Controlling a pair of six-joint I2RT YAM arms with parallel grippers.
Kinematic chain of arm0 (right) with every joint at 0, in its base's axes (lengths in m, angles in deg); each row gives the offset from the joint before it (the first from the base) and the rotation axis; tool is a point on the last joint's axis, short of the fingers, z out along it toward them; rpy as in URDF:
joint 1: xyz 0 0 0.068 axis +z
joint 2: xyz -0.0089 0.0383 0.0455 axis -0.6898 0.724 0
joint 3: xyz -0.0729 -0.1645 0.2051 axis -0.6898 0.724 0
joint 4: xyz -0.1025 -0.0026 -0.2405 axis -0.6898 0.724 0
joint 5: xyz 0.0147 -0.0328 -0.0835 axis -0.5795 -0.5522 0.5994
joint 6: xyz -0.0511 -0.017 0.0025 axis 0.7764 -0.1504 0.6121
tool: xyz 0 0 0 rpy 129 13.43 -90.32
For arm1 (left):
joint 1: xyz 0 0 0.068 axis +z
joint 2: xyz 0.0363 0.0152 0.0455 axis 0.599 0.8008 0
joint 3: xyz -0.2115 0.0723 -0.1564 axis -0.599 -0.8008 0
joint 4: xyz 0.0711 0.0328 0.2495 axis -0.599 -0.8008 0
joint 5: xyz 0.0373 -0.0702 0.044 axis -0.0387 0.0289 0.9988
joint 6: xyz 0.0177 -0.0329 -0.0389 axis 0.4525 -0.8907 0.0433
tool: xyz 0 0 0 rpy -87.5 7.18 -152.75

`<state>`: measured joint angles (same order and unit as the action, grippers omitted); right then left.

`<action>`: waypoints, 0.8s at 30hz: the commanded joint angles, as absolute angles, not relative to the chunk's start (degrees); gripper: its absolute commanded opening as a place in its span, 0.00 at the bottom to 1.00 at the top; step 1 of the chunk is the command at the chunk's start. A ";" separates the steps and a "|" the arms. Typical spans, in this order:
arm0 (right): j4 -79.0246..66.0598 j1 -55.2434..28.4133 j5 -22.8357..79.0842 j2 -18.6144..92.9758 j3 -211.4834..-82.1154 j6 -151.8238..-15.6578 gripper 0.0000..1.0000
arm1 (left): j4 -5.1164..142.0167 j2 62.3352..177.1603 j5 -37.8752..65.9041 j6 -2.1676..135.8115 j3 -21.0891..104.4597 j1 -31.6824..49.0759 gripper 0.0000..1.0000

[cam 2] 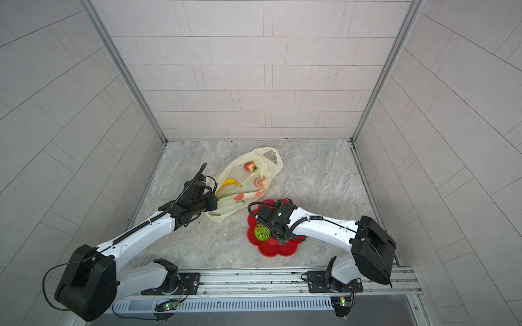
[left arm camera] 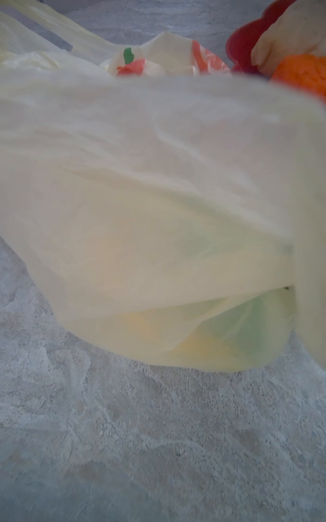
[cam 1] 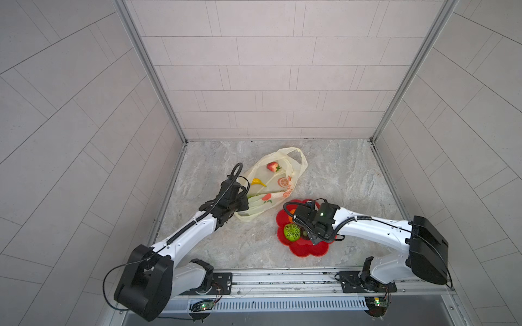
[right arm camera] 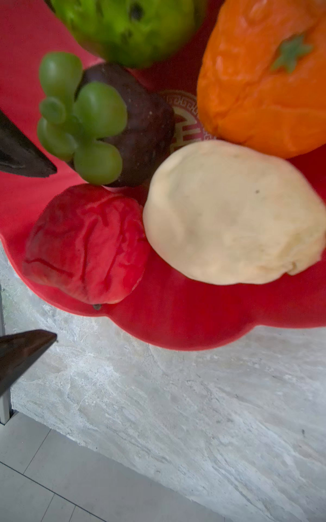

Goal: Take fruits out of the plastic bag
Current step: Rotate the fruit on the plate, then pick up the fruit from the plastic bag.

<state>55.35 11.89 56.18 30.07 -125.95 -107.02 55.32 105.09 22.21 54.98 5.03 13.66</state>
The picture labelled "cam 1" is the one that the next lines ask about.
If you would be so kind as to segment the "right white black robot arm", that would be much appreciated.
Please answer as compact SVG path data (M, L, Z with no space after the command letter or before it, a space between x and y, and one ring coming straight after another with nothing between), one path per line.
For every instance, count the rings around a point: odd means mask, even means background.
M448 268L449 243L425 217L415 216L411 221L385 220L327 201L317 205L314 200L290 201L283 210L294 225L307 233L313 245L353 236L394 250L381 258L366 258L357 277L340 278L353 287L383 293L391 291L395 281L410 277L453 286Z

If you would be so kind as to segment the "translucent yellowish plastic bag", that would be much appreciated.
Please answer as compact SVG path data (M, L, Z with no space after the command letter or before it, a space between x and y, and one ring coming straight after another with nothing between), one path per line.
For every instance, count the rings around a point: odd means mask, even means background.
M269 171L266 166L270 162L278 162L281 169L276 173ZM266 187L251 184L247 193L249 209L236 212L234 216L241 221L250 222L286 201L307 167L307 159L299 148L282 148L262 157L243 176L250 183L253 178L258 178Z

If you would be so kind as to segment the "toy strawberry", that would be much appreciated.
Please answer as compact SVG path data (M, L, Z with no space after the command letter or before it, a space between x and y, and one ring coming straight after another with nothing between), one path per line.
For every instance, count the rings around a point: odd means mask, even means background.
M278 162L270 162L267 164L266 168L273 173L276 173L281 169Z

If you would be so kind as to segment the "green toy apple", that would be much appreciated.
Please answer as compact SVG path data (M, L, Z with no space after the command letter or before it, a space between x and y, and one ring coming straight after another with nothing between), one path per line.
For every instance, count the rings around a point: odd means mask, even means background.
M284 226L285 239L291 243L295 243L301 238L301 229L296 224L287 224Z

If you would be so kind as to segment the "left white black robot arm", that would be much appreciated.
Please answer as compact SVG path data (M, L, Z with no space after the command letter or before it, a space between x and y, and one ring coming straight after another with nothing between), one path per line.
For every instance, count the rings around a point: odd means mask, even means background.
M114 292L118 311L131 311L146 321L160 316L170 299L186 291L206 293L212 288L213 266L193 259L181 260L205 237L221 228L236 212L248 210L249 185L238 179L243 164L234 166L221 183L216 198L201 205L178 231L151 247L134 248Z

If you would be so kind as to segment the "red flower-shaped plate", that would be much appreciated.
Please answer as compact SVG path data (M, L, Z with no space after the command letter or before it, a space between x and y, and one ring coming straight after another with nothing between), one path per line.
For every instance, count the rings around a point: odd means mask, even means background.
M305 258L309 255L315 257L325 256L329 250L330 244L321 242L319 244L313 244L301 231L301 236L296 241L290 241L285 237L284 228L288 224L292 224L292 217L288 215L284 210L277 213L276 223L278 225L277 238L279 242L287 247L289 250L299 258Z

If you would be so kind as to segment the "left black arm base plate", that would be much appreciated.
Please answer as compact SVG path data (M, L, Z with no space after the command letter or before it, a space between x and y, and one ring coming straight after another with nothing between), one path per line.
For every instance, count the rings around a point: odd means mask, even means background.
M231 272L213 273L211 287L207 291L190 289L181 296L224 296L231 294L233 274Z

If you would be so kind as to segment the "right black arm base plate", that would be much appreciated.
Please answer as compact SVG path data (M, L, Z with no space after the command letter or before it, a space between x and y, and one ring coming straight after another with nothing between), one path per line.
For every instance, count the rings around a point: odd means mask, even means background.
M343 293L395 293L397 286L395 282L381 283L363 271L340 271L334 279L338 281Z

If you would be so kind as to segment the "yellow toy banana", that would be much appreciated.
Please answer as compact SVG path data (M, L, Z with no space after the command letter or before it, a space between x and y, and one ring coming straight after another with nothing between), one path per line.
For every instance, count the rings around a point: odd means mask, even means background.
M251 181L251 184L252 185L257 185L257 186L262 186L262 187L266 187L266 184L263 183L260 179L258 178L253 178L252 181Z

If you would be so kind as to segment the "orange toy fruit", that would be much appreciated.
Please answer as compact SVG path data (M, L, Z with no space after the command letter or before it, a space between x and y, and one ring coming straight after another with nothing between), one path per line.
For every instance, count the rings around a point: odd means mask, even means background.
M296 210L296 209L291 209L291 210L289 210L290 213L288 214L288 220L289 220L289 222L290 222L291 224L293 224L293 222L294 222L294 213L295 213L295 210Z

